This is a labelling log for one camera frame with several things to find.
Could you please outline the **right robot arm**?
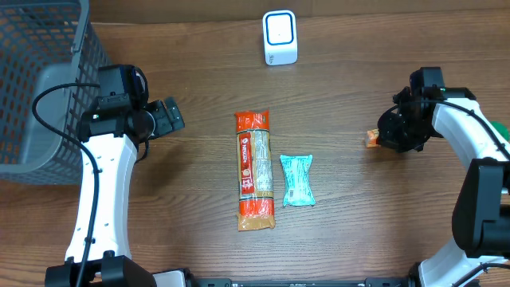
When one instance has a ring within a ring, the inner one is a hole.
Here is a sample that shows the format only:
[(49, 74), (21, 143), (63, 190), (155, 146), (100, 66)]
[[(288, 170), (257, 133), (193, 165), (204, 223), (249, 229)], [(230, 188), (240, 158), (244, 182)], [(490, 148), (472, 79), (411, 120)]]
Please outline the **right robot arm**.
[(405, 286), (476, 286), (477, 277), (509, 267), (509, 143), (486, 119), (468, 88), (448, 88), (438, 67), (421, 67), (377, 123), (379, 146), (421, 151), (443, 138), (466, 169), (452, 214), (452, 239), (416, 263)]

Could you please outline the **teal snack packet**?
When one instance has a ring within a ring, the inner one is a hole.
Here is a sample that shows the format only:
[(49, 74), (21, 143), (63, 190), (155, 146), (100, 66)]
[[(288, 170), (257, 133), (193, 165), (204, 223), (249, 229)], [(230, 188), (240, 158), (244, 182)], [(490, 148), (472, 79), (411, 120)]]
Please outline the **teal snack packet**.
[(283, 206), (314, 206), (316, 204), (309, 178), (312, 160), (312, 155), (280, 156), (285, 184)]

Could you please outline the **green lid jar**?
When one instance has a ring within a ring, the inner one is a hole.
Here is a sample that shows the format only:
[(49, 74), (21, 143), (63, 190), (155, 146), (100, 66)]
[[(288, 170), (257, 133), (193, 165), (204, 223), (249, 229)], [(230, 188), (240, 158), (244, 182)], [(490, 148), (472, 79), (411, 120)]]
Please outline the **green lid jar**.
[(506, 140), (509, 141), (509, 130), (505, 125), (498, 121), (491, 121), (491, 125), (499, 132), (499, 134)]

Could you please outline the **orange tissue pack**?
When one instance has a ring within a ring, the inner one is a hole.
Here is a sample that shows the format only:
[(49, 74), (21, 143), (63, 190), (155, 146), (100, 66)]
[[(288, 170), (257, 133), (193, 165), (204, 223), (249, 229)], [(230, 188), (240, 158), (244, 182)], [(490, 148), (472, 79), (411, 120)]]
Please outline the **orange tissue pack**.
[(378, 140), (379, 140), (378, 129), (372, 129), (367, 131), (367, 136), (365, 139), (366, 148), (378, 147), (379, 146)]

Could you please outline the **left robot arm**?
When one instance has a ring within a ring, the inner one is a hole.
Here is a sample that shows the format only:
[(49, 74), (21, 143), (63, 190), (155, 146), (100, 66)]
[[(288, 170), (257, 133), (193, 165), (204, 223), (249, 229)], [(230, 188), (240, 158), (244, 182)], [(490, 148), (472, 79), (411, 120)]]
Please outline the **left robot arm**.
[(82, 154), (80, 201), (63, 265), (47, 286), (188, 286), (184, 269), (150, 273), (131, 258), (128, 198), (140, 144), (184, 128), (174, 99), (150, 102), (147, 78), (134, 65), (99, 68), (99, 96), (82, 114), (73, 144)]

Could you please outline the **red spaghetti pasta package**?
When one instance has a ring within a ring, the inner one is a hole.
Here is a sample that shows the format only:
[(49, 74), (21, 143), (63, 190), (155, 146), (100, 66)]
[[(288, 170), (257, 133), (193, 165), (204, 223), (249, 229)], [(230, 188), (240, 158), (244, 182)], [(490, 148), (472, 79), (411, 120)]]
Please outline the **red spaghetti pasta package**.
[(240, 231), (274, 228), (273, 167), (269, 112), (237, 112), (237, 179)]

